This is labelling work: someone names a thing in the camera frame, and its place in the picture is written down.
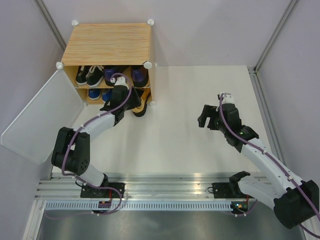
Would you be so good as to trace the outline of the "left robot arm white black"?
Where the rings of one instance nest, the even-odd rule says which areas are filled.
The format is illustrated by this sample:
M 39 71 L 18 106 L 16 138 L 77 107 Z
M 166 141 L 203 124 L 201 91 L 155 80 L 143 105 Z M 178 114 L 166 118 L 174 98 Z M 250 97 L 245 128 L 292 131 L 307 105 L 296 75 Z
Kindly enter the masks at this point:
M 91 141 L 115 127 L 124 118 L 125 111 L 140 104 L 141 98 L 134 87 L 117 85 L 97 116 L 78 129 L 62 127 L 58 131 L 51 163 L 61 170 L 63 176 L 82 182 L 83 198 L 123 198 L 124 189 L 109 182 L 108 176 L 91 164 Z

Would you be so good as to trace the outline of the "black canvas sneaker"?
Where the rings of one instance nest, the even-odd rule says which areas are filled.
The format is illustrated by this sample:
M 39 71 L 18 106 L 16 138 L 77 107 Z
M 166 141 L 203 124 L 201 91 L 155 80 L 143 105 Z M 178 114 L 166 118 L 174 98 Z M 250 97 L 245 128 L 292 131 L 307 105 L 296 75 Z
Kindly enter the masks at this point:
M 78 67 L 76 79 L 75 79 L 76 84 L 78 86 L 83 86 L 83 85 L 87 84 L 86 76 L 87 76 L 89 70 L 90 70 L 90 66 L 87 66 L 87 65 L 80 65 Z
M 92 65 L 85 76 L 86 83 L 90 88 L 98 87 L 104 78 L 104 67 L 102 65 Z

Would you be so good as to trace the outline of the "blue canvas sneaker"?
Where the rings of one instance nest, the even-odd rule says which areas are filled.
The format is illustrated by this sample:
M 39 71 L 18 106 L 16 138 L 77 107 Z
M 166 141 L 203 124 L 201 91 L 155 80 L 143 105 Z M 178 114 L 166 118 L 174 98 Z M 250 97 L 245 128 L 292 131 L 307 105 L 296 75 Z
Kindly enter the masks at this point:
M 101 96 L 101 90 L 99 88 L 91 88 L 88 90 L 88 98 L 95 101 Z
M 112 88 L 103 89 L 101 97 L 104 103 L 108 103 L 111 100 L 112 90 L 113 90 Z

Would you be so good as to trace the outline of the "frosted white cabinet door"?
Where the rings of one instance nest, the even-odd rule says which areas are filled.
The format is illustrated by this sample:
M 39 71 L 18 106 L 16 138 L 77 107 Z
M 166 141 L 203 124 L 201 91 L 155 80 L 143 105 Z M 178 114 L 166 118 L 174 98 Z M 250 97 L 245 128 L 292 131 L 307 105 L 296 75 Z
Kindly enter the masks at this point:
M 64 70 L 57 70 L 1 134 L 2 146 L 32 163 L 44 163 L 58 131 L 70 128 L 84 103 Z

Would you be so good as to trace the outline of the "gold loafer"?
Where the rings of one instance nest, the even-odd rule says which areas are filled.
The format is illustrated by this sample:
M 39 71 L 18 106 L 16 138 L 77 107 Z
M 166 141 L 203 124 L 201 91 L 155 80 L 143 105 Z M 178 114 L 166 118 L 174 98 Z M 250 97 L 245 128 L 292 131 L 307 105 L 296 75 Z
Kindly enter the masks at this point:
M 139 96 L 140 100 L 141 100 L 141 104 L 140 106 L 137 106 L 136 108 L 132 109 L 132 113 L 136 116 L 136 117 L 142 117 L 145 115 L 146 111 L 147 111 L 147 103 L 148 100 L 151 96 L 151 89 L 150 88 L 138 88 L 136 90 L 137 95 Z

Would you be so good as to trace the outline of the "purple loafer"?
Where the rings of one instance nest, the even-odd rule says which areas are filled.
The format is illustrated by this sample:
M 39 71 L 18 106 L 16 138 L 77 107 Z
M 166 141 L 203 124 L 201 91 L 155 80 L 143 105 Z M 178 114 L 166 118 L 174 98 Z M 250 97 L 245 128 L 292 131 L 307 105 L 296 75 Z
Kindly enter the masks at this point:
M 143 88 L 147 85 L 149 74 L 143 65 L 132 65 L 130 67 L 131 79 L 136 88 Z
M 113 80 L 113 75 L 123 73 L 129 66 L 128 65 L 105 65 L 103 68 L 104 81 L 107 86 L 113 87 L 116 83 Z

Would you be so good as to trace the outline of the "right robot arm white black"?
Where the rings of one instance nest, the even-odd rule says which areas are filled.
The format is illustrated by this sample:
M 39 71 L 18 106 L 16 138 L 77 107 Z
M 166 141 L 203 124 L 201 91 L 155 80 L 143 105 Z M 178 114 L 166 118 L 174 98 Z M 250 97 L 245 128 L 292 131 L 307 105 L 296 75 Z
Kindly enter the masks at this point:
M 220 131 L 227 143 L 249 159 L 271 183 L 261 183 L 250 173 L 241 171 L 229 177 L 231 196 L 255 198 L 272 209 L 279 222 L 288 229 L 320 216 L 318 185 L 313 180 L 304 181 L 269 152 L 259 135 L 242 124 L 233 103 L 206 104 L 197 121 L 200 128 Z

